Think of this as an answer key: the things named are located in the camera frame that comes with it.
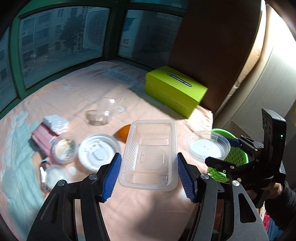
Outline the person's right hand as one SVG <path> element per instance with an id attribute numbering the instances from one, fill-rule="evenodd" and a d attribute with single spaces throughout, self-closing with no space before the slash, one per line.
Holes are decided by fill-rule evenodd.
<path id="1" fill-rule="evenodd" d="M 283 191 L 283 185 L 280 183 L 270 183 L 265 190 L 268 192 L 268 199 L 275 199 L 281 195 Z"/>

